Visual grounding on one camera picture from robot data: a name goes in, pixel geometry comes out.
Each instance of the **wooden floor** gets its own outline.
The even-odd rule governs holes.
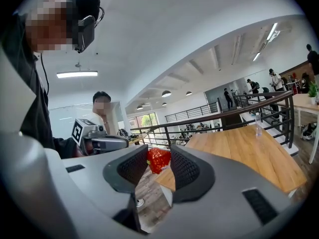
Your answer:
[[[301,112],[301,124],[308,124],[316,122],[315,115]],[[293,159],[301,167],[307,177],[307,183],[300,187],[292,197],[293,202],[300,201],[307,197],[312,185],[315,182],[319,172],[319,151],[313,163],[308,163],[310,154],[313,148],[314,141],[304,141],[300,139],[301,129],[298,127],[298,117],[295,114],[295,135],[294,144],[298,147],[299,153]],[[170,206],[162,193],[160,186],[155,182],[158,175],[152,174],[151,170],[147,168],[145,174],[136,187],[136,198],[144,198],[145,203],[138,208],[141,227],[144,231],[152,233],[160,222],[165,218],[169,212]]]

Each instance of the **red bag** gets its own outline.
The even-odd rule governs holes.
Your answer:
[[[170,151],[160,148],[153,148],[148,151],[148,164],[152,173],[160,174],[162,168],[167,166],[170,161]]]

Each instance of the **vr headset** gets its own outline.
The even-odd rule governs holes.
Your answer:
[[[95,21],[93,16],[87,16],[83,20],[79,21],[77,28],[78,35],[73,39],[73,47],[78,53],[82,53],[94,40],[94,29],[100,23],[104,17],[104,9],[100,7],[102,11],[101,17]]]

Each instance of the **standing person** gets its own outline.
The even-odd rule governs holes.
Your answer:
[[[15,13],[4,32],[1,45],[14,70],[35,94],[20,131],[56,150],[61,158],[82,156],[72,138],[52,136],[48,111],[48,91],[35,68],[34,52],[59,49],[78,36],[79,20],[93,16],[97,25],[100,0],[44,0],[25,15]]]
[[[96,125],[103,125],[104,130],[110,134],[110,126],[107,119],[107,108],[111,102],[111,97],[104,91],[98,91],[93,96],[92,113],[88,114],[85,118]]]
[[[309,51],[307,59],[310,68],[313,70],[315,75],[315,82],[319,85],[319,61],[318,54],[312,49],[310,44],[307,44],[307,50]]]
[[[256,82],[253,82],[252,80],[248,79],[247,83],[250,84],[251,89],[249,90],[249,92],[253,92],[253,94],[258,94],[258,84]]]
[[[269,69],[269,75],[271,76],[271,80],[272,80],[270,85],[274,87],[276,91],[284,91],[281,76],[275,73],[273,69]]]
[[[227,100],[228,109],[230,109],[230,107],[233,107],[233,101],[231,100],[231,97],[229,96],[227,89],[224,89],[224,95],[225,95],[225,98]]]

